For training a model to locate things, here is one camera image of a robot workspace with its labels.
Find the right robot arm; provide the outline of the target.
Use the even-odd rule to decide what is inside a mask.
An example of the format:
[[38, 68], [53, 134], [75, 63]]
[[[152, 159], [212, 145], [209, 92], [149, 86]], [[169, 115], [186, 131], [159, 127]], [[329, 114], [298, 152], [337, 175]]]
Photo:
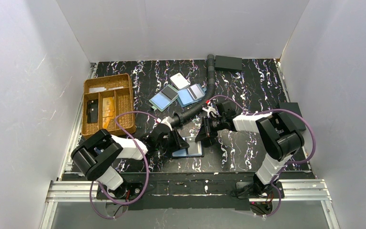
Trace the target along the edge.
[[287, 113], [239, 114], [232, 101], [218, 103], [216, 111], [210, 111], [208, 116], [202, 118], [195, 140], [212, 145], [222, 130], [260, 135], [266, 150], [264, 161], [254, 176], [254, 184], [260, 188], [274, 183], [279, 170], [305, 143]]

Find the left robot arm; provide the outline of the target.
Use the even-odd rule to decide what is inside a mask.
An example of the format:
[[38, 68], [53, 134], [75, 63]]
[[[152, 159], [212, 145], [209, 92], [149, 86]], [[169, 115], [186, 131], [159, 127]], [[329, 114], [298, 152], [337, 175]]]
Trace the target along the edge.
[[123, 186], [122, 176], [112, 167], [116, 159], [143, 160], [151, 150], [171, 158], [202, 157], [203, 145], [193, 136], [182, 137], [167, 123], [159, 123], [136, 140], [117, 137], [101, 129], [75, 148], [71, 158], [88, 181], [98, 181], [109, 190]]

